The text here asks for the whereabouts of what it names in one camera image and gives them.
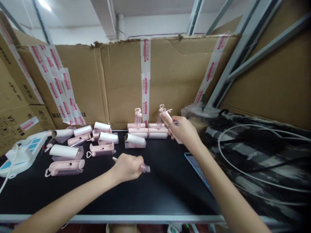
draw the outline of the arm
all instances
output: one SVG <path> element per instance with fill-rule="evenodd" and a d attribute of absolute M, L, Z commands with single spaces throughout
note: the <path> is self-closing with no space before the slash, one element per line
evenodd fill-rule
<path fill-rule="evenodd" d="M 141 156 L 121 154 L 109 171 L 39 210 L 19 225 L 13 233 L 57 232 L 80 210 L 106 191 L 124 181 L 137 179 L 141 175 L 140 165 L 143 162 Z"/>
<path fill-rule="evenodd" d="M 232 232 L 270 232 L 203 145 L 195 127 L 184 117 L 173 116 L 172 119 L 178 121 L 179 125 L 174 126 L 169 119 L 163 118 L 198 161 Z"/>

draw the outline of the left hand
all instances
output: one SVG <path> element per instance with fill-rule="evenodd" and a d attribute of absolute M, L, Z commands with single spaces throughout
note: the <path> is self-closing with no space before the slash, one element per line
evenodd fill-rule
<path fill-rule="evenodd" d="M 111 168 L 120 183 L 135 180 L 141 175 L 140 166 L 144 163 L 142 156 L 132 156 L 122 153 L 116 164 Z"/>

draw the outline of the white wall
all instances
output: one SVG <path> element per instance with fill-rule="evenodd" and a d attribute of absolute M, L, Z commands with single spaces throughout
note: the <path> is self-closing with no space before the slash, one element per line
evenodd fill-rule
<path fill-rule="evenodd" d="M 236 17 L 242 15 L 248 6 L 249 0 L 241 2 L 232 9 L 228 9 L 216 27 L 219 27 Z M 195 29 L 195 33 L 205 33 L 216 18 L 217 13 L 201 13 Z M 138 35 L 155 35 L 148 37 L 162 37 L 159 34 L 185 33 L 187 31 L 190 14 L 160 15 L 160 16 L 137 16 L 124 17 L 125 34 L 133 38 Z"/>
<path fill-rule="evenodd" d="M 95 41 L 108 43 L 106 34 L 101 25 L 78 28 L 49 28 L 53 43 L 56 45 L 93 44 Z M 45 41 L 41 29 L 31 29 L 35 38 Z"/>

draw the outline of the ceiling light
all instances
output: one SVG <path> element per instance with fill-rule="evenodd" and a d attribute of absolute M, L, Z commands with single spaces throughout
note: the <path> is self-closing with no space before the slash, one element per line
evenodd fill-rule
<path fill-rule="evenodd" d="M 52 11 L 51 7 L 44 1 L 44 0 L 38 0 L 41 6 L 43 6 L 48 11 Z"/>

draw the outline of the hand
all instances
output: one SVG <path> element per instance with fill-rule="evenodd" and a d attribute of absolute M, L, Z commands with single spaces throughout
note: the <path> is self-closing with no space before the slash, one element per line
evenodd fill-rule
<path fill-rule="evenodd" d="M 178 126 L 175 126 L 167 116 L 163 117 L 163 120 L 167 122 L 169 128 L 168 134 L 171 135 L 171 138 L 174 139 L 174 136 L 172 135 L 173 132 L 173 134 L 188 148 L 190 152 L 202 144 L 196 128 L 185 117 L 172 116 L 172 119 L 178 122 Z"/>
<path fill-rule="evenodd" d="M 142 156 L 132 156 L 122 153 L 116 164 L 111 168 L 114 173 L 114 177 L 118 182 L 135 180 L 141 175 L 140 166 L 144 163 Z"/>

